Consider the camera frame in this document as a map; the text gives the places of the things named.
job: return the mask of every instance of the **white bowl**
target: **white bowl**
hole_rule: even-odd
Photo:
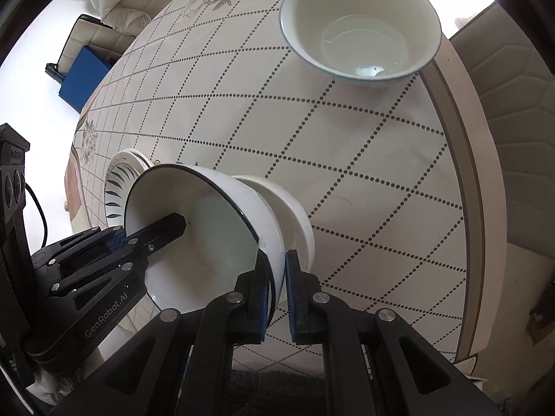
[[[233,178],[258,192],[276,215],[285,251],[296,250],[303,272],[310,272],[314,262],[314,233],[310,220],[299,201],[279,184],[251,175],[235,175]],[[285,284],[278,303],[287,300]]]
[[[442,36],[428,0],[283,0],[279,19],[301,58],[356,84],[398,81],[422,69]]]
[[[149,258],[145,284],[161,309],[204,308],[233,291],[237,276],[254,269],[258,250],[270,263],[268,315],[285,272],[285,247],[276,217],[254,190],[230,176],[198,166],[162,164],[134,183],[126,204],[127,235],[177,212],[187,227]]]
[[[139,175],[150,167],[152,163],[133,148],[126,148],[114,155],[104,180],[104,211],[109,227],[123,225],[123,211],[129,190]]]

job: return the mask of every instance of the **bowl rim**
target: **bowl rim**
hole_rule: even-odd
[[[388,81],[393,81],[393,80],[398,80],[401,78],[405,78],[407,76],[411,76],[413,73],[418,72],[419,70],[421,70],[422,68],[424,68],[426,65],[428,65],[432,60],[434,60],[434,58],[437,55],[437,52],[439,51],[439,48],[441,46],[441,41],[443,39],[443,31],[441,29],[441,21],[439,20],[439,16],[437,14],[436,9],[434,8],[434,6],[432,5],[432,3],[429,0],[426,0],[429,4],[429,7],[432,9],[433,13],[435,14],[435,18],[437,19],[437,26],[439,28],[439,37],[437,40],[437,48],[434,52],[434,54],[432,55],[432,57],[430,59],[426,59],[426,60],[419,60],[415,63],[415,65],[409,69],[406,69],[404,71],[401,72],[397,72],[397,73],[393,73],[391,75],[387,75],[387,76],[359,76],[359,75],[352,75],[350,73],[345,73],[345,72],[341,72],[339,70],[335,70],[332,69],[324,64],[322,64],[320,61],[315,60],[312,56],[310,56],[309,54],[306,53],[306,51],[298,51],[298,49],[296,49],[295,47],[292,46],[292,44],[290,43],[287,35],[285,34],[285,30],[283,27],[283,7],[285,6],[285,2],[287,0],[282,0],[281,5],[280,5],[280,9],[279,9],[279,14],[278,14],[278,18],[279,18],[279,28],[281,31],[281,35],[284,37],[285,41],[289,44],[289,46],[291,47],[291,49],[302,59],[304,59],[306,62],[308,62],[310,65],[312,65],[313,67],[316,67],[317,69],[323,70],[324,72],[327,72],[331,75],[343,78],[345,80],[352,80],[352,81],[365,81],[367,83],[384,83],[384,82],[388,82]]]
[[[162,163],[162,164],[158,164],[158,165],[149,167],[143,173],[141,173],[137,177],[137,179],[133,182],[132,186],[129,189],[128,197],[127,197],[127,200],[126,200],[126,206],[125,206],[125,209],[124,209],[124,212],[123,212],[123,217],[124,217],[123,218],[123,222],[124,222],[123,227],[126,230],[126,235],[127,235],[127,227],[126,227],[125,221],[127,219],[127,209],[128,209],[128,205],[129,205],[129,197],[131,196],[131,192],[134,189],[135,185],[141,179],[144,179],[145,175],[147,175],[149,173],[153,173],[153,171],[157,171],[161,168],[173,168],[173,169],[181,170],[182,172],[189,173],[189,174],[193,175],[194,177],[196,177],[197,179],[201,179],[206,184],[208,184],[210,187],[212,187],[218,194],[220,194],[220,196],[223,197],[224,200],[226,200],[229,205],[231,205],[231,207],[235,210],[235,212],[237,212],[237,214],[239,215],[239,217],[241,218],[241,220],[243,221],[243,223],[246,225],[247,229],[249,230],[250,234],[252,235],[252,237],[256,241],[256,244],[259,244],[260,243],[260,237],[256,233],[256,230],[254,229],[252,223],[249,221],[249,219],[247,218],[245,213],[242,211],[242,209],[235,203],[235,201],[220,186],[218,186],[214,181],[212,181],[207,176],[203,175],[195,167],[205,168],[205,167],[201,167],[201,166],[187,166],[187,165],[181,164],[181,163],[170,162],[170,163]],[[222,175],[225,175],[225,176],[229,177],[230,179],[234,180],[233,177],[227,175],[226,173],[219,172],[219,171],[215,171],[215,172],[222,173]],[[269,284],[270,297],[271,297],[270,305],[268,307],[268,314],[267,314],[267,325],[269,326],[270,323],[272,322],[272,319],[274,318],[274,314],[275,314],[276,308],[278,306],[279,296],[276,295],[276,283],[275,283],[275,279],[274,279],[274,273],[271,269],[271,265],[270,265],[269,261],[267,262],[267,265],[268,265],[268,268],[269,268],[267,273],[268,273],[268,284]]]

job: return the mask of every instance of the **gray chair backrest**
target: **gray chair backrest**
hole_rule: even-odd
[[[484,107],[507,198],[507,240],[555,258],[555,77],[497,3],[452,39]]]

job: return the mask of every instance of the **plate with blue leaf pattern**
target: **plate with blue leaf pattern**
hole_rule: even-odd
[[[104,209],[109,227],[123,225],[127,196],[135,180],[152,163],[139,151],[122,150],[112,158],[104,181]]]

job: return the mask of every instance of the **tablecloth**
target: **tablecloth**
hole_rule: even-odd
[[[373,89],[312,68],[280,33],[281,1],[174,0],[145,28],[77,127],[77,218],[106,226],[104,176],[123,148],[268,178],[309,215],[323,291],[364,311],[392,308],[453,361],[467,239],[435,102],[419,73]],[[156,313],[145,297],[130,317],[140,328]],[[287,303],[233,365],[323,373],[320,346],[291,343]]]

